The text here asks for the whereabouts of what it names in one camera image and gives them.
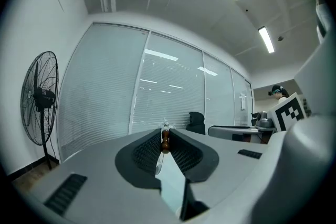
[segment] glass partition wall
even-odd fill
[[[186,129],[189,112],[213,125],[251,125],[251,85],[181,40],[150,30],[93,24],[66,69],[58,104],[61,160],[102,141],[155,129]]]

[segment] floor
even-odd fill
[[[58,164],[51,162],[51,167],[55,168]],[[50,172],[49,167],[46,162],[36,166],[32,170],[28,171],[21,177],[15,179],[12,183],[21,192],[27,193],[32,188],[32,186],[40,180],[44,175]]]

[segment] black rubber pad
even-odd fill
[[[260,159],[262,155],[262,153],[255,152],[255,151],[248,151],[248,150],[240,150],[238,151],[238,154],[242,154],[244,156],[251,157],[254,159]]]
[[[45,202],[45,206],[59,215],[63,215],[86,181],[86,176],[70,175]]]

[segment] ceiling light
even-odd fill
[[[150,82],[150,83],[157,83],[156,81],[150,81],[150,80],[145,80],[145,79],[141,79],[141,81]]]
[[[183,89],[183,87],[179,87],[179,86],[174,86],[174,85],[169,85],[170,87],[174,87],[174,88],[179,88],[179,89]]]
[[[154,50],[145,50],[145,53],[146,54],[151,54],[151,55],[155,55],[155,56],[159,56],[159,57],[162,57],[162,58],[166,58],[168,60],[173,60],[173,61],[177,61],[178,58],[177,57],[174,57],[174,56],[170,56],[168,54],[162,54],[160,52],[157,52],[157,51],[154,51]]]
[[[263,26],[262,28],[259,29],[259,33],[262,37],[262,39],[264,40],[265,42],[265,45],[268,49],[268,52],[271,54],[272,52],[274,52],[274,47],[273,47],[273,44],[272,44],[272,41],[267,33],[267,30],[265,28],[265,26]]]
[[[206,69],[206,68],[203,68],[203,67],[199,67],[198,69],[201,70],[201,71],[205,71],[205,72],[207,72],[208,74],[213,75],[213,76],[218,75],[217,73],[212,72],[212,71],[210,71],[210,70],[208,70],[208,69]]]

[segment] black office chair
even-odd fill
[[[187,125],[187,131],[205,135],[204,115],[199,112],[189,112],[190,124]]]
[[[257,120],[258,120],[257,118],[258,118],[259,112],[257,112],[257,113],[251,113],[251,115],[252,115],[251,123],[252,123],[252,126],[254,126],[257,123]]]

